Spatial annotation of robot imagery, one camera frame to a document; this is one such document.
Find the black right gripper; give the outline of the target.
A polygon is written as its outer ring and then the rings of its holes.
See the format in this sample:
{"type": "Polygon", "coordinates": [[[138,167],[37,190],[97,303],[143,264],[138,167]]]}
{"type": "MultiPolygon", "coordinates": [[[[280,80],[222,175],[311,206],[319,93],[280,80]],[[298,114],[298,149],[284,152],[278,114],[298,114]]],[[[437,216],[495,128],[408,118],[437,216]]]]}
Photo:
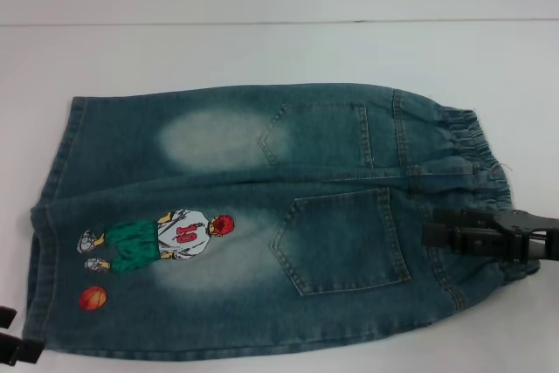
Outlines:
{"type": "Polygon", "coordinates": [[[423,224],[423,245],[452,245],[455,253],[526,263],[558,260],[558,220],[526,211],[436,209],[423,224]]]}

